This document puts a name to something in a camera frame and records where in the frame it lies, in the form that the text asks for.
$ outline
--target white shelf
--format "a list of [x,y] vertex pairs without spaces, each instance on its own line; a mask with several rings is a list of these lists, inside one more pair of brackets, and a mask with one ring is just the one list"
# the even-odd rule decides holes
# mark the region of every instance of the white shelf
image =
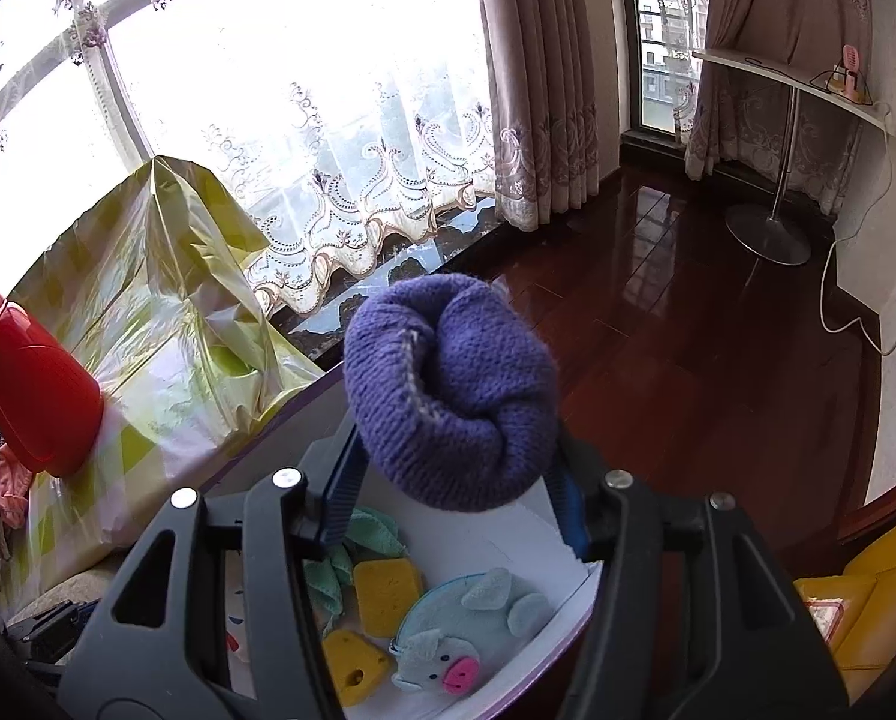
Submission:
[[802,92],[814,95],[816,98],[827,100],[831,105],[843,108],[843,110],[854,114],[859,119],[863,119],[869,124],[873,124],[874,127],[888,132],[888,135],[894,135],[891,118],[886,117],[883,112],[880,113],[877,105],[858,105],[847,98],[843,98],[841,95],[835,95],[825,89],[814,86],[811,84],[811,79],[815,74],[808,73],[808,71],[728,49],[699,49],[691,52],[691,56],[705,62],[714,62],[725,67],[743,70],[746,73],[753,73],[755,76],[762,76],[765,79],[771,79],[787,86],[793,86]]

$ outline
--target brown curtain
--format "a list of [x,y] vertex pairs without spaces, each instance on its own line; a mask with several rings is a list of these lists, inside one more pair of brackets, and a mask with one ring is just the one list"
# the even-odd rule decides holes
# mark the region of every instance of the brown curtain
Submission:
[[498,213],[533,230],[598,191],[584,0],[482,0]]
[[[710,0],[707,47],[750,52],[820,73],[848,43],[867,67],[868,0]],[[789,90],[743,71],[705,64],[685,165],[691,178],[723,159],[738,159],[771,179],[778,165]],[[859,141],[859,121],[804,95],[790,189],[804,191],[826,214],[837,213]]]

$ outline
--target teal towel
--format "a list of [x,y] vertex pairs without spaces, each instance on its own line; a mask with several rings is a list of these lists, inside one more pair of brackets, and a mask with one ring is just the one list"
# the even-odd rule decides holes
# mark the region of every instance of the teal towel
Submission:
[[352,555],[360,557],[365,552],[380,557],[401,557],[406,549],[398,541],[398,524],[392,517],[360,507],[351,514],[344,545],[329,547],[324,560],[304,562],[305,584],[312,604],[328,617],[322,635],[330,634],[344,613],[341,589],[353,584]]

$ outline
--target yellow sofa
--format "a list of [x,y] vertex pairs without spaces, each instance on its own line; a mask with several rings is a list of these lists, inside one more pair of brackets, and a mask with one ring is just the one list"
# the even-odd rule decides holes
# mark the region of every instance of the yellow sofa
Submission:
[[837,577],[795,582],[854,703],[896,654],[896,528]]

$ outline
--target round metal base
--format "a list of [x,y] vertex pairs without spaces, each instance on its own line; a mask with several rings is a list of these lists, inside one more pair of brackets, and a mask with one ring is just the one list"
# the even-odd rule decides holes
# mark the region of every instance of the round metal base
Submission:
[[742,244],[759,257],[778,265],[804,265],[811,257],[808,239],[790,220],[771,218],[761,205],[735,205],[724,220]]

